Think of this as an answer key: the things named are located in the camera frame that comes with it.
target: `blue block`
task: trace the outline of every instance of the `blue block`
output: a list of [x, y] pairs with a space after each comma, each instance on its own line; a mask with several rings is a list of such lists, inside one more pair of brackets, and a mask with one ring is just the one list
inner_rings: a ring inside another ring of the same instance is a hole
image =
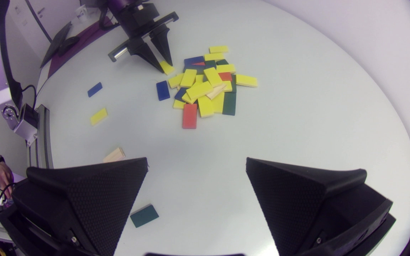
[[195, 64], [195, 63], [202, 63], [205, 62], [205, 58], [203, 56], [198, 56], [194, 58], [184, 59], [184, 65], [188, 64]]
[[95, 86], [93, 86], [91, 89], [88, 90], [88, 97], [93, 96], [94, 94], [96, 94], [96, 92], [99, 92], [100, 89], [102, 89], [101, 82], [99, 82], [98, 84], [96, 84]]
[[159, 217], [158, 213], [154, 207], [150, 204], [149, 206], [141, 209], [135, 214], [131, 215], [131, 220], [136, 228], [147, 224], [148, 222], [157, 219]]
[[186, 89], [187, 88], [180, 88], [177, 94], [175, 94], [175, 99], [181, 102], [186, 102], [181, 98], [186, 93]]
[[157, 83], [156, 88], [158, 89], [158, 98], [160, 101], [170, 98], [169, 86], [167, 85], [167, 81]]

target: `wooden block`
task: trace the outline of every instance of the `wooden block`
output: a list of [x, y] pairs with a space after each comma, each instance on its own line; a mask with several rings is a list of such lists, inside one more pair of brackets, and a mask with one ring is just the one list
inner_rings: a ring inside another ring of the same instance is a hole
[[173, 71], [175, 71], [175, 68], [169, 65], [165, 60], [161, 61], [159, 63], [161, 65], [162, 70], [164, 70], [164, 73], [166, 75], [171, 74]]
[[197, 128], [197, 104], [184, 104], [183, 129]]
[[170, 98], [169, 86], [167, 85], [167, 81], [162, 81], [162, 82], [157, 83], [156, 89], [158, 90], [159, 101]]
[[224, 107], [224, 93], [221, 92], [218, 94], [218, 96], [211, 100], [211, 103], [213, 104], [213, 110], [215, 113], [222, 114], [222, 109]]
[[232, 81], [223, 81], [226, 87], [223, 89], [223, 92], [231, 92], [232, 91]]
[[167, 80], [169, 81], [169, 86], [173, 89], [175, 87], [179, 86], [179, 83], [181, 83], [181, 80], [183, 79], [184, 73], [180, 73], [171, 79]]
[[208, 60], [224, 60], [224, 54], [222, 52], [220, 52], [220, 53], [210, 53], [210, 54], [205, 54], [204, 58], [205, 58], [205, 61], [208, 61]]
[[218, 72], [216, 72], [215, 68], [207, 68], [204, 70], [204, 73], [211, 86], [216, 87], [222, 84], [222, 79], [219, 76]]
[[151, 204], [131, 214], [132, 223], [136, 228], [145, 225], [148, 222], [157, 219], [158, 217], [158, 213]]
[[181, 80], [179, 86], [189, 88], [192, 86], [195, 80], [195, 75], [197, 74], [197, 70], [195, 69], [187, 69], [184, 71], [183, 79]]
[[210, 98], [202, 96], [197, 99], [199, 101], [200, 117], [205, 118], [215, 114], [215, 109], [211, 103]]
[[249, 86], [249, 87], [257, 87], [257, 78], [253, 78], [251, 76], [244, 76], [244, 75], [236, 75], [236, 84]]
[[210, 47], [210, 53], [218, 53], [218, 52], [229, 52], [229, 47], [227, 47], [227, 46], [213, 46], [213, 47]]
[[204, 76], [205, 75], [196, 75], [195, 76], [195, 82], [203, 83], [204, 82]]
[[200, 96], [209, 94], [210, 92], [213, 92], [213, 87], [208, 81], [195, 85], [186, 90], [186, 93], [189, 95], [191, 99], [199, 98]]
[[235, 108], [236, 108], [236, 94], [232, 92], [225, 92], [224, 93], [224, 105], [222, 107], [222, 114], [234, 116]]
[[216, 65], [227, 65], [229, 64], [226, 60], [218, 60], [216, 61]]
[[101, 82], [99, 82], [98, 84], [96, 84], [95, 86], [91, 87], [91, 89], [88, 90], [88, 97], [90, 98], [91, 96], [96, 94], [96, 92], [99, 92], [101, 89], [102, 89], [102, 84]]
[[91, 125], [95, 126], [97, 123], [101, 122], [102, 119], [104, 119], [105, 117], [107, 117], [107, 109], [103, 108], [90, 118]]
[[232, 81], [232, 75], [231, 75], [230, 72], [218, 73], [218, 74], [221, 77], [221, 80], [223, 80], [223, 81]]
[[102, 162], [116, 162], [123, 160], [126, 156], [124, 155], [124, 152], [122, 151], [121, 148], [117, 148], [114, 151], [112, 151], [110, 154], [108, 154], [106, 157], [104, 157], [104, 160]]
[[207, 94], [206, 96], [208, 98], [210, 98], [210, 100], [214, 99], [216, 96], [218, 96], [218, 94], [220, 94], [225, 88], [226, 88], [226, 84], [222, 84], [220, 86], [217, 86], [215, 88], [213, 88], [213, 92], [210, 92], [209, 94]]
[[184, 65], [194, 64], [194, 63], [202, 63], [204, 61], [205, 61], [205, 59], [204, 59], [203, 56], [198, 56], [198, 57], [193, 57], [193, 58], [189, 58], [189, 59], [184, 59]]
[[174, 101], [174, 108], [175, 109], [183, 109], [184, 108], [184, 104], [186, 104], [186, 102], [182, 102], [179, 100], [175, 100]]
[[217, 65], [216, 66], [216, 71], [218, 73], [235, 73], [235, 65], [234, 64], [228, 64], [228, 65]]

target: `teal block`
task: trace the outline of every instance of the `teal block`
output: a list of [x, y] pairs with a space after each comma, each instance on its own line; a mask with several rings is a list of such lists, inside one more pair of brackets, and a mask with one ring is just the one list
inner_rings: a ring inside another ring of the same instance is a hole
[[158, 218], [159, 215], [150, 204], [149, 206], [139, 210], [138, 212], [131, 215], [131, 220], [134, 223], [135, 227], [138, 228], [142, 225], [147, 224], [148, 222]]

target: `tabletop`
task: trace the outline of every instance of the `tabletop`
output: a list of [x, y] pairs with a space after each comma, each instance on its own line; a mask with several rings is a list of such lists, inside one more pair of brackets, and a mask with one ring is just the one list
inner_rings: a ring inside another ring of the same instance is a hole
[[[373, 79], [345, 51], [294, 16], [262, 1], [154, 1], [169, 23], [175, 73], [183, 60], [227, 45], [226, 60], [259, 87], [238, 86], [236, 115], [181, 128], [173, 99], [158, 101], [159, 73], [140, 57], [107, 54], [127, 39], [116, 28], [69, 60], [39, 88], [50, 109], [55, 168], [97, 164], [117, 147], [147, 157], [149, 172], [115, 255], [278, 255], [246, 175], [246, 157], [329, 170], [368, 171], [366, 184], [394, 202], [397, 219], [372, 255], [399, 255], [410, 236], [410, 140]], [[88, 98], [101, 82], [103, 89]], [[170, 91], [171, 97], [176, 89]], [[107, 108], [96, 126], [89, 118]]]

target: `black electronics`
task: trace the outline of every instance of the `black electronics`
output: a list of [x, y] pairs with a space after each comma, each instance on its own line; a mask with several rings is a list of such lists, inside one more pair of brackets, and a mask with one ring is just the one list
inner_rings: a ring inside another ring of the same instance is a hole
[[58, 56], [63, 56], [68, 50], [70, 50], [74, 45], [76, 45], [80, 41], [80, 37], [72, 36], [64, 40], [61, 44], [60, 48], [58, 49]]
[[112, 256], [147, 172], [146, 158], [29, 167], [0, 222], [28, 256]]
[[395, 219], [366, 171], [330, 171], [248, 158], [246, 173], [282, 256], [366, 255]]
[[68, 22], [53, 38], [50, 46], [47, 49], [47, 53], [44, 56], [44, 59], [41, 63], [41, 68], [57, 53], [60, 49], [61, 45], [63, 44], [67, 34], [69, 33], [70, 27], [72, 26], [72, 22]]

